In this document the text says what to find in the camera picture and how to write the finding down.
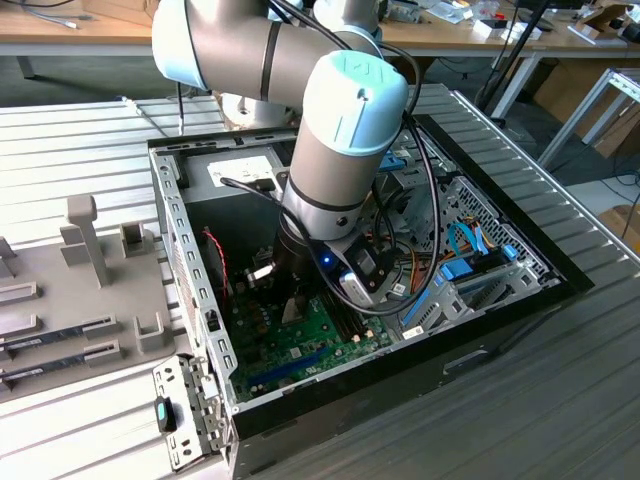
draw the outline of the cardboard box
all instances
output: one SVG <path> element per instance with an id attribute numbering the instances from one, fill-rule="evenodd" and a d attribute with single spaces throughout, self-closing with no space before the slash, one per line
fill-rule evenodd
<path id="1" fill-rule="evenodd" d="M 534 100 L 560 122 L 565 123 L 608 67 L 638 68 L 640 59 L 562 58 L 537 90 Z M 576 128 L 575 133 L 580 138 L 589 131 L 619 93 L 618 89 L 609 88 L 598 99 Z M 604 141 L 595 144 L 595 149 L 603 157 L 611 156 L 623 143 L 625 145 L 620 149 L 620 155 L 633 153 L 634 148 L 640 148 L 640 125 L 636 127 L 636 120 L 628 121 L 631 115 L 636 113 L 635 108 L 638 107 L 632 107 L 620 118 L 617 121 L 618 125 L 611 126 Z"/>
<path id="2" fill-rule="evenodd" d="M 624 227 L 627 224 L 627 218 L 629 218 L 630 211 L 631 205 L 620 205 L 600 214 L 598 218 L 609 228 L 609 230 L 619 237 L 622 235 Z M 624 236 L 623 241 L 633 251 L 640 253 L 640 205 L 636 206 L 635 211 L 633 212 L 631 223 L 629 224 L 629 228 L 627 229 L 627 233 Z"/>
<path id="3" fill-rule="evenodd" d="M 148 27 L 153 23 L 159 4 L 160 0 L 82 0 L 82 8 L 86 12 Z"/>
<path id="4" fill-rule="evenodd" d="M 575 29 L 592 40 L 617 38 L 618 32 L 609 26 L 611 20 L 622 17 L 630 8 L 627 2 L 599 0 L 591 15 L 578 20 Z"/>

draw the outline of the motherboard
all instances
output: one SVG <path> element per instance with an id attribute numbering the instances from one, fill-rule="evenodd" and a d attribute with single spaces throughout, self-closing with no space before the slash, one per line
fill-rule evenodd
<path id="1" fill-rule="evenodd" d="M 231 376 L 239 401 L 285 388 L 391 345 L 378 317 L 363 319 L 331 294 L 309 301 L 300 321 L 282 324 L 282 306 L 260 302 L 251 290 L 231 300 L 227 329 L 238 357 Z"/>

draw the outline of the gray floor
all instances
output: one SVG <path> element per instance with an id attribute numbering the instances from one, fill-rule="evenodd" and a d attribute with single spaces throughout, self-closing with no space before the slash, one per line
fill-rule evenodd
<path id="1" fill-rule="evenodd" d="M 14 58 L 0 57 L 0 107 L 102 102 L 116 100 L 119 95 L 144 99 L 174 94 L 173 84 L 158 73 L 151 58 L 35 57 L 31 60 L 38 77 L 24 80 Z M 451 69 L 470 73 L 463 75 Z M 443 83 L 473 99 L 489 71 L 487 59 L 450 59 L 434 62 L 426 81 Z M 533 137 L 535 142 L 523 146 L 535 158 L 561 127 L 555 118 L 535 104 L 516 103 L 507 121 L 509 129 L 520 131 L 524 128 Z M 568 142 L 556 157 L 555 164 L 569 158 L 575 160 L 557 173 L 565 185 L 612 176 L 612 160 L 603 158 L 591 148 L 584 150 L 578 137 L 574 136 Z M 638 169 L 640 155 L 635 158 L 621 156 L 618 163 L 619 171 Z"/>

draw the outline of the expansion slot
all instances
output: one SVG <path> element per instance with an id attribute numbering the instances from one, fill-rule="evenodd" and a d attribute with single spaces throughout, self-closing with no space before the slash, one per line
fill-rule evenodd
<path id="1" fill-rule="evenodd" d="M 360 337 L 364 335 L 366 328 L 357 313 L 347 308 L 329 292 L 322 293 L 320 300 L 343 342 L 350 342 L 355 335 Z"/>
<path id="2" fill-rule="evenodd" d="M 94 331 L 97 333 L 99 330 L 103 329 L 105 330 L 103 333 L 109 333 L 115 328 L 117 328 L 115 319 L 112 316 L 105 316 L 100 317 L 96 320 L 90 320 L 79 325 L 61 328 L 60 330 L 37 333 L 35 335 L 29 335 L 28 337 L 16 338 L 14 340 L 0 342 L 0 349 L 5 349 L 10 352 L 17 352 L 19 350 L 26 350 L 28 348 L 40 347 L 42 345 L 48 345 L 50 343 L 61 342 L 69 338 L 80 337 L 82 335 L 89 336 L 87 332 L 90 331 Z"/>
<path id="3" fill-rule="evenodd" d="M 4 372 L 0 370 L 0 380 L 4 382 L 12 382 L 27 377 L 45 375 L 57 370 L 75 367 L 76 365 L 84 365 L 85 363 L 91 365 L 95 362 L 95 365 L 100 365 L 105 363 L 105 361 L 110 360 L 112 356 L 120 356 L 120 346 L 117 341 L 96 345 L 95 347 L 88 347 L 84 352 L 77 355 L 30 365 L 11 372 Z"/>

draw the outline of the green circuit board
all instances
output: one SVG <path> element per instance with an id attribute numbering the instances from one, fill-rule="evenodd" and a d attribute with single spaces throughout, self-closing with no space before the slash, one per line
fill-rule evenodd
<path id="1" fill-rule="evenodd" d="M 238 368 L 231 380 L 238 401 L 292 385 L 391 345 L 382 320 L 360 320 L 364 335 L 341 338 L 319 297 L 309 301 L 306 319 L 281 325 L 281 308 L 258 303 L 250 292 L 234 297 L 226 322 Z"/>

